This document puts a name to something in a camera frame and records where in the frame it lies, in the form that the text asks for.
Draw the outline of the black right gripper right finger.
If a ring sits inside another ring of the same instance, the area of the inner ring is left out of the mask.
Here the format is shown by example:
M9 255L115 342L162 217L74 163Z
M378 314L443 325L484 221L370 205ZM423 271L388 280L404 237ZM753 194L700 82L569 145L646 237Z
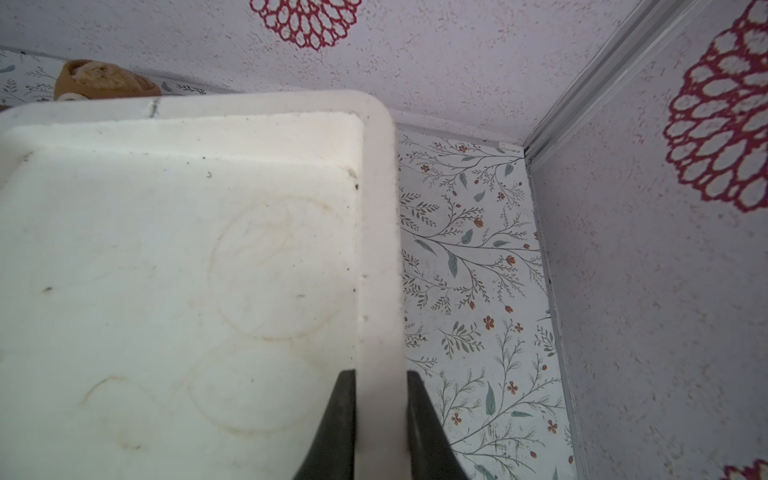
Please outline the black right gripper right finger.
M407 372L407 432L413 480L467 480L456 459L424 382Z

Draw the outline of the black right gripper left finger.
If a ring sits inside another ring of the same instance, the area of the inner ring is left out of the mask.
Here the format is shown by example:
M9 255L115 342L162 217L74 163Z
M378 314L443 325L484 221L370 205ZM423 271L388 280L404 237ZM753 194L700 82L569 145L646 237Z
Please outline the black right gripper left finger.
M352 480L355 470L356 372L337 376L313 442L295 480Z

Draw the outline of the white plastic drawer cabinet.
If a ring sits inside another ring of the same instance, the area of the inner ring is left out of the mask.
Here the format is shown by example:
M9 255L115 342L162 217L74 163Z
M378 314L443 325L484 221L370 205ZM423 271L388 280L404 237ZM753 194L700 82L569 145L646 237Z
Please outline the white plastic drawer cabinet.
M395 128L357 91L1 116L1 475L289 479L340 372L406 479Z

